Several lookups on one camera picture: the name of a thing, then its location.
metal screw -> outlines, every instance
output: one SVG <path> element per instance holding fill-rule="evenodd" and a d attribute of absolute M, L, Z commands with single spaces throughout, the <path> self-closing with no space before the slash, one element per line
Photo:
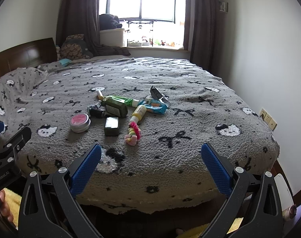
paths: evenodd
<path fill-rule="evenodd" d="M 240 166 L 237 166 L 237 167 L 235 168 L 235 171 L 238 172 L 239 174 L 241 174 L 241 173 L 244 172 L 243 168 L 240 167 Z"/>
<path fill-rule="evenodd" d="M 272 177 L 272 173 L 269 172 L 269 171 L 266 171 L 266 172 L 265 172 L 265 175 L 266 175 L 267 177 Z"/>
<path fill-rule="evenodd" d="M 59 171 L 59 173 L 64 174 L 67 171 L 67 168 L 63 166 L 63 167 L 59 168 L 58 171 Z"/>
<path fill-rule="evenodd" d="M 30 177 L 35 177 L 37 175 L 37 172 L 36 171 L 32 171 L 31 173 L 30 173 Z"/>

human hand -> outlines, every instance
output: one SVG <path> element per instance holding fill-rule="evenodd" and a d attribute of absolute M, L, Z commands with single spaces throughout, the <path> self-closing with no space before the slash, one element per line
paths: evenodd
<path fill-rule="evenodd" d="M 10 212 L 10 206 L 8 205 L 8 203 L 5 200 L 5 191 L 1 190 L 0 191 L 0 200 L 2 201 L 2 207 L 0 209 L 0 212 L 2 214 L 2 216 L 7 217 L 9 222 L 12 222 L 14 220 L 14 216 L 13 213 Z"/>

cushion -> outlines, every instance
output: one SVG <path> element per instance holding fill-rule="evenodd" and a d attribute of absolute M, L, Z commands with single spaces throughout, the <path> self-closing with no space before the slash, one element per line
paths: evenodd
<path fill-rule="evenodd" d="M 88 50 L 88 46 L 83 38 L 83 34 L 68 36 L 60 49 L 61 59 L 91 59 L 93 54 Z"/>

white bottle cap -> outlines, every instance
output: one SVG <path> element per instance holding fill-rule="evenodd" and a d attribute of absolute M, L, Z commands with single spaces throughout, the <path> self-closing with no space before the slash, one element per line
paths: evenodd
<path fill-rule="evenodd" d="M 102 92 L 101 92 L 99 89 L 97 90 L 97 97 L 98 97 L 98 99 L 101 100 L 101 101 L 104 99 L 104 97 L 103 97 L 103 95 L 102 95 Z"/>
<path fill-rule="evenodd" d="M 139 103 L 140 103 L 139 100 L 133 99 L 133 101 L 132 101 L 132 107 L 138 107 Z"/>
<path fill-rule="evenodd" d="M 137 124 L 139 119 L 136 116 L 132 116 L 129 122 L 132 122 L 132 121 Z"/>

brown curtain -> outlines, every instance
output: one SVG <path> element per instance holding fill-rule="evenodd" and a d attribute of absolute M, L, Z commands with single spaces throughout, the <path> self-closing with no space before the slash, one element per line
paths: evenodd
<path fill-rule="evenodd" d="M 191 17 L 191 0 L 186 0 L 183 48 L 187 51 L 189 50 L 190 17 Z"/>
<path fill-rule="evenodd" d="M 84 34 L 89 51 L 98 55 L 100 45 L 99 0 L 62 0 L 59 11 L 56 44 L 61 46 L 67 36 Z"/>
<path fill-rule="evenodd" d="M 190 61 L 204 70 L 213 71 L 218 47 L 219 0 L 195 0 L 194 13 Z M 189 0 L 186 0 L 186 15 L 190 18 Z M 185 33 L 189 33 L 189 28 L 190 24 L 185 22 Z"/>

